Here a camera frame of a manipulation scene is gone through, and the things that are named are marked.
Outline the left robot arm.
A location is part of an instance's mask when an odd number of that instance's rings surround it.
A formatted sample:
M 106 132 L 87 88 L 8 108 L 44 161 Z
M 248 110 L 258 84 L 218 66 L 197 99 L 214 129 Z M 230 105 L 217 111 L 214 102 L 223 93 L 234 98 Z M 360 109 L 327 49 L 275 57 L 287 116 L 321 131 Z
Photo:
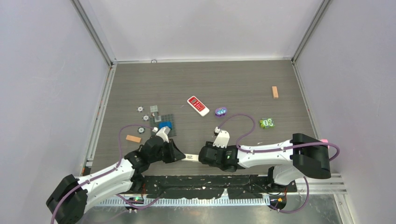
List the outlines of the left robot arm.
M 142 173 L 150 164 L 173 163 L 186 158 L 172 139 L 154 136 L 117 163 L 86 176 L 68 175 L 46 201 L 51 223 L 75 224 L 99 202 L 119 193 L 142 190 Z

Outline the remote battery cover strip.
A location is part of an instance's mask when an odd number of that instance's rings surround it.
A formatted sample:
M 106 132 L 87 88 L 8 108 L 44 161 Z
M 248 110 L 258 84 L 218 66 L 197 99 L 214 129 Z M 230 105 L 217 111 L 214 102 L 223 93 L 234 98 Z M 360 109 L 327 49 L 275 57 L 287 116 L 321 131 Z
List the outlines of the remote battery cover strip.
M 185 158 L 183 158 L 182 161 L 199 162 L 199 155 L 198 154 L 185 154 Z

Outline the white remote control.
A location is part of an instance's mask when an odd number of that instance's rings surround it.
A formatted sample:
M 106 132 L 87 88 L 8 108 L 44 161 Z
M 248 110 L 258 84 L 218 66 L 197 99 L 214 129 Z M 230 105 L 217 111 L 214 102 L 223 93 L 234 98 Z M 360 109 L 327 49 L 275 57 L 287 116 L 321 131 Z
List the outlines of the white remote control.
M 187 103 L 201 116 L 206 116 L 210 109 L 206 107 L 196 96 L 187 99 Z

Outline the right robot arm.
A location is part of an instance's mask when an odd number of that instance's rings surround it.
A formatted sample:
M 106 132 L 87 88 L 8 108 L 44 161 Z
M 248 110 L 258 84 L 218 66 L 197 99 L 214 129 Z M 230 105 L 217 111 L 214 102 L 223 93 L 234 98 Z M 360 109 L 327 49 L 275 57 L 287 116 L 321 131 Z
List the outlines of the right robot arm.
M 301 177 L 331 177 L 328 142 L 302 133 L 295 133 L 292 139 L 272 145 L 221 148 L 207 142 L 199 152 L 198 161 L 226 172 L 270 165 L 266 183 L 275 192 Z

